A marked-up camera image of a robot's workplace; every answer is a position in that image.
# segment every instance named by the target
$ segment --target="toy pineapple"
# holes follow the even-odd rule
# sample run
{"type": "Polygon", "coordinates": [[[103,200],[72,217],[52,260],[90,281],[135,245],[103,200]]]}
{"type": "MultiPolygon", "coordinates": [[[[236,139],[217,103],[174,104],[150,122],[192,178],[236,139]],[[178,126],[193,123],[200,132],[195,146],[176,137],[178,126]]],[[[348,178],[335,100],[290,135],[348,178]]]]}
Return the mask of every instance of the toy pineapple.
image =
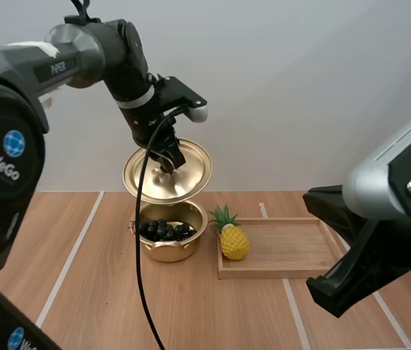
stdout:
{"type": "Polygon", "coordinates": [[[214,212],[210,211],[215,216],[214,226],[217,228],[217,233],[220,237],[220,249],[225,257],[231,260],[241,260],[249,252],[249,241],[245,233],[237,226],[239,222],[235,222],[237,215],[230,217],[228,205],[225,205],[221,210],[219,206],[214,212]]]}

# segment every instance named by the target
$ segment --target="wooden tray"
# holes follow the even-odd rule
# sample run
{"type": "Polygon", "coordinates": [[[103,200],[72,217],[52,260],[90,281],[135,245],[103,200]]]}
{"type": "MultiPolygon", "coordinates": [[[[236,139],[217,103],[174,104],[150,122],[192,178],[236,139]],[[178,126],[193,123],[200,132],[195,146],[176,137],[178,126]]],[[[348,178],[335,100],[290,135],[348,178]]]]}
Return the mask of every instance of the wooden tray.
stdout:
{"type": "Polygon", "coordinates": [[[343,256],[317,218],[237,221],[251,248],[243,260],[229,260],[218,242],[219,279],[307,279],[325,274],[343,256]]]}

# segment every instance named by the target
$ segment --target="gold pot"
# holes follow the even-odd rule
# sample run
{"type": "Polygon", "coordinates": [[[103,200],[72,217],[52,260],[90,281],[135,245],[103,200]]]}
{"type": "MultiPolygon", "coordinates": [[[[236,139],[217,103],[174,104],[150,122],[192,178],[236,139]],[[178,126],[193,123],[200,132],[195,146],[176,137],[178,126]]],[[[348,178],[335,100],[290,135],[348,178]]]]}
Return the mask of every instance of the gold pot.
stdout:
{"type": "MultiPolygon", "coordinates": [[[[134,234],[135,215],[130,221],[130,229],[134,234]]],[[[176,225],[186,222],[197,232],[188,239],[177,241],[152,242],[141,236],[141,249],[153,260],[172,263],[186,259],[199,247],[200,235],[207,227],[207,211],[194,201],[184,201],[170,206],[160,204],[143,204],[141,206],[141,221],[165,219],[168,223],[176,225]]]]}

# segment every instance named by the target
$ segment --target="white backdrop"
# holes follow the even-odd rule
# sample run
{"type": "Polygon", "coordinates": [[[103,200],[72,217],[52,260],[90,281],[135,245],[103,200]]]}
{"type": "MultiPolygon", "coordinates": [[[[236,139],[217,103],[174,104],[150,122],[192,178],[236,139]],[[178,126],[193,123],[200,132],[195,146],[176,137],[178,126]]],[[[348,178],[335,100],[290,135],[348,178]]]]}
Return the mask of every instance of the white backdrop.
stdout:
{"type": "MultiPolygon", "coordinates": [[[[40,40],[69,0],[0,0],[0,44],[40,40]]],[[[411,1],[93,0],[138,29],[151,72],[209,101],[181,137],[212,155],[208,190],[338,184],[411,119],[411,1]]],[[[136,149],[103,83],[63,88],[47,113],[40,190],[124,190],[136,149]]]]}

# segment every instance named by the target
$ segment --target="pot handle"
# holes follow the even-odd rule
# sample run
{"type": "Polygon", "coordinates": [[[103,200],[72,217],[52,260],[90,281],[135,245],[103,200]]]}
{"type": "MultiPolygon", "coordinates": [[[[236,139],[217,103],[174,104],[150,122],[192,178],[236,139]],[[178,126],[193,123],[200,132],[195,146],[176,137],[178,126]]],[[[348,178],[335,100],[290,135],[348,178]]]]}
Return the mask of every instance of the pot handle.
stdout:
{"type": "Polygon", "coordinates": [[[158,248],[161,248],[163,246],[172,246],[174,248],[179,248],[179,247],[181,247],[181,244],[177,241],[154,242],[154,244],[152,244],[151,246],[146,245],[146,248],[148,250],[152,251],[152,250],[156,250],[158,248]]]}
{"type": "Polygon", "coordinates": [[[131,230],[133,236],[136,236],[136,232],[134,232],[134,221],[130,221],[129,229],[131,230]]]}

